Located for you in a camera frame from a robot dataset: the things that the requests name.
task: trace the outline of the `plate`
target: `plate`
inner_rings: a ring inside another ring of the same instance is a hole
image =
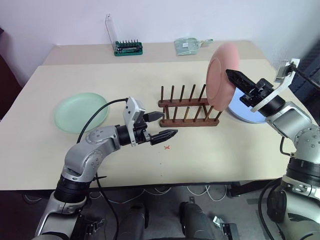
[[[206,73],[206,97],[217,111],[225,110],[235,93],[226,74],[227,69],[239,69],[239,53],[236,45],[225,43],[213,54]]]
[[[239,118],[242,121],[251,124],[263,124],[266,122],[266,117],[264,117],[260,112],[252,112],[251,106],[246,106],[242,101],[240,101],[240,97],[242,97],[244,93],[239,89],[236,88],[233,98],[229,104],[229,111]]]
[[[107,101],[93,92],[73,95],[61,102],[55,110],[55,125],[64,132],[79,134],[91,116]],[[86,128],[86,132],[99,126],[107,117],[108,107],[103,109]]]

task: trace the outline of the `blue plate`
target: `blue plate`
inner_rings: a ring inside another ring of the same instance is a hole
[[[251,124],[263,124],[266,122],[266,118],[258,111],[252,112],[252,107],[247,107],[242,101],[240,101],[240,97],[242,97],[244,93],[236,88],[233,98],[228,106],[229,111],[239,118],[242,121]]]

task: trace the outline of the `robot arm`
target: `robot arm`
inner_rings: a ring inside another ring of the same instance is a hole
[[[102,161],[121,146],[150,142],[151,145],[173,137],[178,130],[165,130],[151,135],[146,122],[155,121],[162,112],[145,114],[142,104],[129,97],[123,111],[125,125],[105,126],[89,132],[85,139],[67,152],[56,190],[42,214],[36,239],[70,238],[86,195]]]
[[[282,83],[292,81],[293,71],[287,63],[278,72]],[[320,239],[320,127],[293,102],[285,102],[278,88],[264,78],[252,82],[242,72],[226,70],[229,80],[245,94],[240,100],[253,112],[259,111],[280,135],[294,143],[286,174],[271,192],[267,213],[276,222],[285,240]]]

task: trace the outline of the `black cable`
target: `black cable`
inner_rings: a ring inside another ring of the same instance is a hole
[[[280,153],[282,153],[283,155],[291,156],[290,153],[283,151],[284,141],[285,141],[285,137],[283,136],[280,142]]]
[[[305,235],[305,236],[303,236],[302,238],[300,238],[300,240],[305,240],[305,239],[307,239],[308,237],[311,237],[311,236],[313,236],[314,234],[313,233],[309,233],[308,235]]]
[[[119,234],[119,218],[118,218],[118,215],[116,213],[116,210],[114,209],[114,206],[112,206],[111,202],[109,201],[109,198],[106,196],[103,188],[101,187],[97,173],[95,174],[95,178],[96,178],[96,183],[98,184],[100,193],[102,194],[102,196],[105,199],[105,201],[108,203],[108,205],[109,205],[109,207],[110,207],[110,209],[111,209],[111,211],[112,211],[112,213],[114,215],[114,218],[115,218],[115,221],[116,221],[116,230],[115,230],[115,233],[114,233],[113,240],[117,240],[118,239],[118,234]]]
[[[279,184],[275,184],[275,185],[270,189],[270,192],[269,192],[267,198],[269,198],[269,196],[272,194],[272,192],[273,192],[278,186],[279,186]]]
[[[270,240],[275,240],[275,239],[273,238],[271,232],[269,231],[268,226],[267,226],[267,224],[266,224],[266,222],[265,222],[264,216],[263,216],[263,214],[262,214],[262,198],[263,198],[265,192],[267,191],[267,189],[268,189],[270,186],[272,186],[272,185],[274,185],[274,184],[277,184],[280,180],[281,180],[281,177],[280,177],[280,178],[277,178],[277,179],[275,179],[275,180],[270,181],[270,182],[263,188],[263,190],[262,190],[262,192],[261,192],[261,194],[260,194],[260,196],[259,196],[259,200],[258,200],[259,218],[260,218],[261,224],[262,224],[265,232],[266,232],[267,235],[269,236]]]
[[[310,73],[309,78],[313,77],[320,70],[320,64]]]
[[[100,113],[104,108],[106,108],[107,106],[111,105],[111,104],[114,104],[114,103],[118,103],[118,102],[127,102],[128,101],[128,98],[122,98],[122,99],[117,99],[117,100],[114,100],[114,101],[110,101],[108,102],[107,104],[103,105],[102,107],[100,107],[93,115],[92,117],[90,117],[90,119],[88,120],[88,122],[84,125],[83,129],[81,130],[80,134],[79,134],[79,137],[78,137],[78,140],[76,141],[76,143],[78,144],[80,141],[81,141],[81,138],[84,134],[84,132],[86,131],[87,127],[89,126],[89,124],[91,123],[91,121],[98,115],[98,113]],[[98,184],[98,187],[99,187],[99,191],[100,193],[102,194],[103,198],[105,199],[105,201],[108,203],[113,215],[114,215],[114,218],[115,218],[115,221],[116,221],[116,230],[115,230],[115,233],[114,233],[114,237],[113,237],[113,240],[117,240],[118,239],[118,234],[119,234],[119,218],[118,218],[118,215],[114,209],[114,207],[112,206],[111,202],[109,201],[109,199],[107,198],[106,194],[104,193],[104,190],[103,188],[101,187],[100,185],[100,181],[99,181],[99,176],[98,176],[98,173],[95,174],[95,178],[96,178],[96,183]]]
[[[312,84],[318,91],[320,90],[320,84],[313,80],[311,77],[304,74],[303,71],[298,69],[295,64],[291,63],[291,69],[300,75],[303,79],[307,80],[310,84]]]
[[[86,124],[84,125],[84,127],[82,128],[80,134],[79,134],[79,137],[78,137],[78,140],[76,141],[76,143],[80,143],[81,141],[81,138],[82,138],[82,135],[85,133],[85,130],[87,129],[87,127],[89,126],[89,124],[91,123],[91,121],[98,115],[98,113],[100,113],[104,108],[108,107],[109,105],[111,104],[114,104],[114,103],[118,103],[118,102],[127,102],[128,101],[128,98],[122,98],[122,99],[117,99],[117,100],[113,100],[113,101],[110,101],[108,103],[106,103],[105,105],[103,105],[102,107],[100,107],[93,115],[92,117],[90,117],[90,119],[86,122]]]

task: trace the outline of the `cable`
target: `cable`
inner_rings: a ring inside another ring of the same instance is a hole
[[[261,221],[261,224],[265,230],[265,232],[267,233],[267,235],[269,236],[270,240],[275,240],[273,237],[272,237],[272,234],[271,232],[269,231],[268,229],[268,226],[265,222],[265,219],[264,219],[264,216],[262,214],[262,198],[265,194],[265,192],[267,191],[267,189],[272,186],[272,185],[275,185],[277,184],[279,181],[281,180],[281,177],[280,178],[277,178],[275,180],[272,180],[270,181],[262,190],[260,196],[259,196],[259,200],[258,200],[258,212],[259,212],[259,218],[260,218],[260,221]]]
[[[210,195],[209,188],[208,188],[207,185],[205,186],[205,189],[206,189],[206,191],[207,191],[207,193],[208,193],[208,195],[209,195],[209,198],[211,198],[212,201],[214,201],[214,202],[220,202],[220,201],[221,201],[222,199],[224,199],[225,196],[227,195],[227,185],[224,185],[224,187],[225,187],[225,192],[224,192],[223,196],[222,196],[221,198],[219,198],[219,199],[214,199],[214,198]]]
[[[127,204],[127,203],[131,202],[132,200],[135,200],[135,199],[139,198],[142,194],[144,194],[144,192],[145,192],[145,190],[143,189],[142,192],[139,195],[137,195],[137,196],[135,196],[133,198],[130,198],[129,200],[126,200],[126,201],[122,201],[122,202],[113,201],[113,200],[109,200],[109,201],[111,203],[113,203],[113,204]]]
[[[309,234],[303,236],[302,238],[300,238],[300,240],[305,240],[305,239],[307,239],[308,237],[311,237],[311,236],[313,236],[313,235],[314,235],[313,233],[309,233]]]
[[[225,192],[224,192],[223,196],[222,196],[221,198],[219,198],[219,199],[214,199],[214,198],[211,196],[211,194],[210,194],[210,192],[209,192],[210,185],[209,185],[209,186],[208,186],[208,185],[205,185],[205,190],[204,190],[202,193],[199,193],[199,194],[194,193],[193,191],[191,191],[188,186],[185,186],[185,187],[186,187],[186,189],[187,189],[191,194],[193,194],[193,195],[195,195],[195,196],[202,196],[202,195],[204,195],[205,193],[208,193],[209,198],[210,198],[212,201],[214,201],[214,202],[219,202],[219,201],[221,201],[221,200],[224,199],[225,196],[227,195],[227,185],[224,185],[224,187],[225,187]]]
[[[303,79],[307,80],[309,83],[311,83],[317,90],[320,90],[320,84],[317,83],[315,80],[313,80],[311,77],[304,74],[303,71],[298,69],[294,63],[291,63],[291,69],[294,70],[297,74],[300,75]]]
[[[98,113],[100,113],[104,108],[106,108],[107,106],[109,106],[109,105],[111,105],[111,104],[114,104],[114,103],[127,102],[127,101],[128,101],[128,98],[117,99],[117,100],[110,101],[110,102],[106,103],[105,105],[103,105],[102,107],[100,107],[100,108],[92,115],[92,117],[90,117],[90,119],[86,122],[86,124],[84,125],[83,129],[81,130],[81,132],[80,132],[80,134],[79,134],[79,137],[78,137],[76,143],[78,144],[78,143],[81,141],[81,138],[82,138],[84,132],[86,131],[87,127],[88,127],[89,124],[91,123],[91,121],[92,121],[92,120],[98,115]],[[102,196],[104,197],[105,201],[106,201],[107,204],[109,205],[109,207],[110,207],[110,209],[111,209],[111,211],[112,211],[112,213],[113,213],[113,215],[114,215],[114,218],[115,218],[115,221],[116,221],[116,230],[115,230],[115,233],[114,233],[113,240],[117,240],[117,239],[118,239],[118,234],[119,234],[119,218],[118,218],[118,215],[117,215],[114,207],[112,206],[111,202],[109,201],[109,199],[108,199],[107,196],[105,195],[103,188],[102,188],[101,185],[100,185],[98,173],[95,174],[95,178],[96,178],[96,183],[98,184],[100,193],[101,193]]]
[[[38,203],[42,199],[42,197],[39,197],[38,199],[32,200],[27,196],[27,194],[22,194],[22,199],[26,204],[33,205],[33,204]]]
[[[313,77],[320,70],[320,64],[310,73],[309,78]]]
[[[155,191],[157,191],[158,193],[162,194],[162,193],[164,193],[164,192],[167,192],[169,189],[171,189],[171,187],[168,187],[168,189],[165,190],[165,191],[160,191],[160,190],[158,190],[156,187],[154,187],[153,189],[154,189]]]
[[[167,194],[171,189],[172,189],[172,187],[170,187],[167,191],[164,191],[164,192],[159,193],[159,194],[153,193],[153,192],[149,192],[148,190],[145,190],[145,189],[144,189],[144,191],[145,191],[146,193],[151,194],[151,195],[154,195],[154,196],[160,196],[160,195],[165,195],[165,194]]]
[[[270,197],[270,195],[272,194],[272,192],[279,186],[279,184],[275,184],[271,189],[270,189],[270,192],[268,194],[268,197],[267,199]]]
[[[85,133],[87,127],[89,126],[89,124],[91,123],[91,121],[98,115],[98,113],[100,113],[104,108],[108,107],[111,104],[114,103],[118,103],[118,102],[127,102],[128,98],[122,98],[122,99],[117,99],[117,100],[113,100],[108,102],[107,104],[103,105],[102,107],[100,107],[93,115],[92,117],[90,117],[90,119],[86,122],[86,124],[84,125],[83,129],[81,130],[78,140],[76,141],[76,143],[78,144],[81,141],[82,135]]]
[[[102,194],[101,194],[100,191],[99,191],[99,193],[100,193],[99,196],[93,197],[93,196],[91,196],[92,192],[90,192],[90,193],[89,193],[89,198],[90,198],[90,199],[93,199],[93,200],[99,199],[99,198],[102,196]]]
[[[114,201],[114,200],[110,200],[110,199],[109,199],[109,202],[111,202],[111,203],[113,203],[113,204],[127,204],[127,203],[129,203],[129,202],[131,202],[131,201],[139,198],[139,197],[140,197],[142,194],[144,194],[144,193],[148,193],[148,194],[151,194],[151,195],[154,195],[154,196],[161,196],[161,195],[167,194],[171,189],[172,189],[172,187],[169,187],[168,190],[163,191],[163,192],[161,192],[161,193],[159,193],[159,194],[153,193],[153,192],[149,192],[149,191],[143,189],[142,192],[141,192],[139,195],[137,195],[137,196],[135,196],[135,197],[133,197],[133,198],[130,198],[129,200],[119,202],[119,201]],[[99,199],[101,196],[102,196],[102,195],[100,194],[100,196],[98,196],[98,197],[91,197],[91,195],[89,194],[89,197],[90,197],[91,199],[93,199],[93,200]]]
[[[284,141],[285,141],[285,137],[283,136],[280,142],[280,153],[282,153],[283,155],[291,156],[290,153],[283,151]]]
[[[119,218],[118,218],[118,215],[117,215],[114,207],[112,206],[111,202],[109,201],[108,197],[105,195],[105,192],[104,192],[103,188],[100,185],[100,181],[99,181],[97,173],[95,174],[95,177],[96,177],[96,183],[98,184],[100,193],[104,197],[105,201],[108,203],[108,205],[109,205],[109,207],[110,207],[110,209],[111,209],[111,211],[112,211],[112,213],[114,215],[114,218],[115,218],[115,221],[116,221],[116,230],[115,230],[115,233],[114,233],[113,240],[117,240],[118,239],[118,234],[119,234]]]
[[[188,191],[191,193],[191,194],[193,194],[193,195],[195,195],[195,196],[202,196],[203,194],[205,194],[208,190],[207,190],[207,188],[204,190],[204,192],[202,192],[202,193],[200,193],[200,194],[197,194],[197,193],[194,193],[193,191],[191,191],[190,190],[190,188],[188,187],[188,186],[185,186],[186,187],[186,189],[188,189]]]

